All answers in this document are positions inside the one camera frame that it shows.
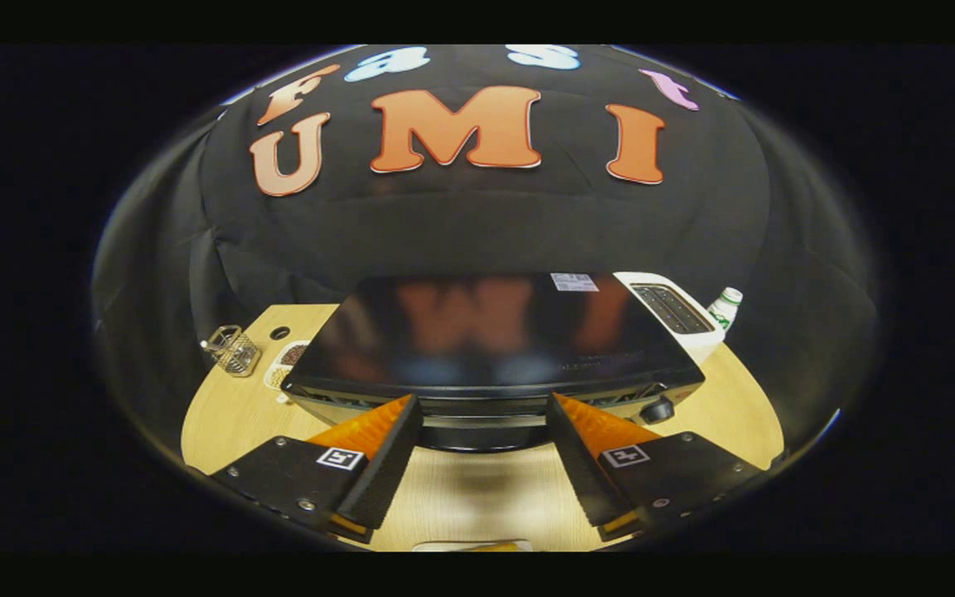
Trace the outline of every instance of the bottle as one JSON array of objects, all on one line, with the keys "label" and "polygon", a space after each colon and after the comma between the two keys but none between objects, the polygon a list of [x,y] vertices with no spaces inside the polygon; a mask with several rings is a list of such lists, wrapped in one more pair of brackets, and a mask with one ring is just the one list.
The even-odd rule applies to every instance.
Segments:
[{"label": "bottle", "polygon": [[739,312],[739,303],[742,301],[742,292],[728,287],[720,292],[720,296],[717,296],[716,301],[706,310],[710,311],[711,316],[720,322],[720,327],[728,332],[728,328],[731,328],[732,322],[735,321],[735,314]]}]

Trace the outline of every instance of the white toaster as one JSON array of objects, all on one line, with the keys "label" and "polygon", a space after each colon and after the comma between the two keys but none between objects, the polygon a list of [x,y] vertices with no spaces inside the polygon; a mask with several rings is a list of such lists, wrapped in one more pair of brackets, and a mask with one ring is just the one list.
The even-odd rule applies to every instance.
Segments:
[{"label": "white toaster", "polygon": [[615,272],[614,276],[647,305],[695,364],[702,364],[724,342],[720,323],[673,280],[648,272]]}]

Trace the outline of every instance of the metal mesh cup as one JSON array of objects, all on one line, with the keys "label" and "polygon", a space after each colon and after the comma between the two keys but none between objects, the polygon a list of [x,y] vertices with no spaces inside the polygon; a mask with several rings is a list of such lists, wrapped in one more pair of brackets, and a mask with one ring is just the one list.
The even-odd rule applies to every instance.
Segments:
[{"label": "metal mesh cup", "polygon": [[201,348],[216,359],[217,366],[234,377],[249,377],[260,360],[260,349],[238,325],[217,328],[208,340],[201,341]]}]

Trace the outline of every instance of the wooden table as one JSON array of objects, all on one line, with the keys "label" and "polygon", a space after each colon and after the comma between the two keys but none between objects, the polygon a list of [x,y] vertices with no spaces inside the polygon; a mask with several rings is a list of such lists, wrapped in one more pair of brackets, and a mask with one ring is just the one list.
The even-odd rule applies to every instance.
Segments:
[{"label": "wooden table", "polygon": [[[263,352],[260,362],[246,378],[213,367],[201,383],[182,425],[187,464],[208,475],[275,435],[307,439],[328,428],[299,405],[280,404],[280,393],[269,389],[263,376],[285,345],[310,340],[335,309],[273,305],[246,329]],[[270,333],[279,326],[288,326],[289,334],[273,340]],[[662,435],[693,431],[768,469],[783,451],[783,432],[761,386],[724,344],[701,370],[704,385],[678,405],[673,419],[648,429]],[[504,454],[416,447],[382,528],[364,547],[410,551],[425,541],[515,539],[530,541],[535,551],[610,545],[588,525],[552,444]]]}]

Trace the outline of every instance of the purple letter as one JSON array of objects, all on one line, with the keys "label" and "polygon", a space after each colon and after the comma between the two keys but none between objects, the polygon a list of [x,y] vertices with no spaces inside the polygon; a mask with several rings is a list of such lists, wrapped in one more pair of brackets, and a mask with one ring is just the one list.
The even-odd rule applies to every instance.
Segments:
[{"label": "purple letter", "polygon": [[649,76],[655,80],[655,85],[658,85],[658,90],[662,92],[671,102],[675,105],[686,107],[686,109],[696,112],[698,110],[698,104],[683,97],[683,94],[680,91],[687,91],[687,88],[683,85],[680,85],[675,80],[668,78],[668,76],[663,75],[660,72],[651,72],[649,70],[640,69],[644,75]]}]

